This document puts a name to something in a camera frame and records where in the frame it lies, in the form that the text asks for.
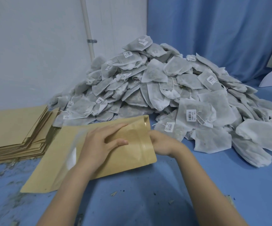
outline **stack of kraft paper bags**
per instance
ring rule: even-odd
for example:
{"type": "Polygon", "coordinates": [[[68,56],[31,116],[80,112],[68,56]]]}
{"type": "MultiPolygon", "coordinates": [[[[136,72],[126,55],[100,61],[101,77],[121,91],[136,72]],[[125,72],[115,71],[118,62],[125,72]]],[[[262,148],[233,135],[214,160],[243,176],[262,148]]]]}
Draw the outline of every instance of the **stack of kraft paper bags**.
{"type": "Polygon", "coordinates": [[[43,156],[59,130],[52,126],[57,113],[45,105],[0,110],[0,163],[43,156]]]}

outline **white pipe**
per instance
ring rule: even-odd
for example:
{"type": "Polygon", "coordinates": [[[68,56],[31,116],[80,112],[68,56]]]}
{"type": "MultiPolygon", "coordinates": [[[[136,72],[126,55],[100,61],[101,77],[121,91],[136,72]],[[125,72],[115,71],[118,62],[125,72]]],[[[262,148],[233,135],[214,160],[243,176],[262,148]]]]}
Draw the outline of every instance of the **white pipe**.
{"type": "MultiPolygon", "coordinates": [[[[86,0],[80,0],[80,3],[81,3],[81,9],[83,11],[83,22],[85,24],[87,39],[92,39],[86,0]]],[[[93,61],[93,59],[95,58],[93,44],[88,43],[88,46],[89,46],[90,58],[91,58],[91,61],[93,61]]]]}

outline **hand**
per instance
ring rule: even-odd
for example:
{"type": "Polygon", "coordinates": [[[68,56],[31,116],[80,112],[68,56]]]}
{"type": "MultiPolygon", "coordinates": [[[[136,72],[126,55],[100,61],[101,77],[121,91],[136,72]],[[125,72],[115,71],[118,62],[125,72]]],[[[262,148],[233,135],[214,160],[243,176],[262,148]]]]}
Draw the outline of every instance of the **hand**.
{"type": "Polygon", "coordinates": [[[188,149],[178,140],[156,130],[149,131],[149,135],[156,154],[175,157],[180,149],[188,149]]]}
{"type": "Polygon", "coordinates": [[[127,124],[109,125],[88,132],[77,164],[90,166],[93,172],[95,172],[104,163],[111,150],[118,146],[128,144],[128,141],[125,139],[116,139],[105,143],[105,139],[108,136],[126,125],[127,124]]]}

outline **brown paper bag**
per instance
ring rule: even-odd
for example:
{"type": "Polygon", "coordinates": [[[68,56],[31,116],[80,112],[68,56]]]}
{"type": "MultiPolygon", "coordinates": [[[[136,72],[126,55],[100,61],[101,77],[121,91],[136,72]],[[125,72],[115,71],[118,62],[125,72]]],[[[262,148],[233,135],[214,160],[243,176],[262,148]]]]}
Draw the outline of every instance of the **brown paper bag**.
{"type": "Polygon", "coordinates": [[[76,147],[76,158],[80,154],[86,130],[111,124],[128,123],[126,127],[108,137],[107,141],[125,138],[129,145],[114,149],[93,178],[115,174],[148,165],[157,161],[148,131],[149,117],[118,119],[86,126],[64,126],[55,137],[46,154],[22,187],[22,193],[47,193],[57,190],[68,172],[68,158],[76,147]]]}

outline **person's right hand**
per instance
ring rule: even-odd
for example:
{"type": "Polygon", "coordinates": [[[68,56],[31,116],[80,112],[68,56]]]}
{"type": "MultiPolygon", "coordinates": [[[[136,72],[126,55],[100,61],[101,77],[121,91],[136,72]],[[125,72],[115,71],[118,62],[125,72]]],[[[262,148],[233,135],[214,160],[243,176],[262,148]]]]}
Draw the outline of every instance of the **person's right hand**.
{"type": "Polygon", "coordinates": [[[156,154],[175,157],[181,149],[188,149],[184,144],[156,130],[149,131],[156,154]]]}

